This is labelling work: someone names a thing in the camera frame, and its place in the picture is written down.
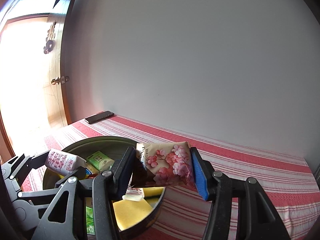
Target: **wooden door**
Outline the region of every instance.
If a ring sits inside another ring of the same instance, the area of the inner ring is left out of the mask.
[[[44,53],[50,57],[50,66],[44,89],[48,119],[54,129],[71,123],[66,93],[69,77],[65,73],[67,34],[64,31],[68,26],[74,2],[75,0],[60,0],[47,20],[51,27],[48,30]]]

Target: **metal screw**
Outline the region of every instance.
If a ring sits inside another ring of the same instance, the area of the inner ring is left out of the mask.
[[[108,177],[108,176],[110,176],[110,175],[112,175],[112,172],[111,172],[111,171],[104,171],[104,172],[102,172],[102,176],[104,176],[104,177]]]
[[[76,177],[70,177],[69,179],[68,179],[68,182],[69,183],[74,183],[74,182],[76,182],[77,181],[77,178]]]
[[[248,182],[251,184],[255,184],[257,182],[257,180],[253,177],[248,178]]]
[[[222,176],[222,172],[221,171],[214,171],[213,175],[216,177],[221,177]]]

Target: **white wall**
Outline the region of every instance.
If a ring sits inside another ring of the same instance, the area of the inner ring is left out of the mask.
[[[320,162],[320,26],[303,0],[76,0],[73,120],[101,110]]]

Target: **smartphone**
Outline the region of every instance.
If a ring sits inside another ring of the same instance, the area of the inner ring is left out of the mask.
[[[105,111],[105,112],[102,112],[102,113],[99,113],[99,114],[95,114],[95,115],[89,116],[89,117],[85,118],[85,120],[89,124],[92,124],[94,122],[98,122],[98,121],[101,121],[103,119],[107,119],[108,117],[111,117],[113,115],[114,115],[113,112]]]

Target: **red and white tablecloth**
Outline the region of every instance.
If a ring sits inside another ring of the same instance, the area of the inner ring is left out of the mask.
[[[138,142],[188,141],[204,160],[231,178],[255,177],[267,192],[293,240],[303,239],[320,215],[320,192],[303,158],[227,144],[196,135],[185,135],[121,116],[89,125],[80,120],[37,144],[40,153],[64,147],[88,137],[122,136]],[[25,191],[42,190],[45,167],[32,170],[23,184]],[[211,202],[184,187],[168,187],[161,214],[138,240],[198,240],[202,238]],[[232,203],[229,239],[235,239],[237,199]]]

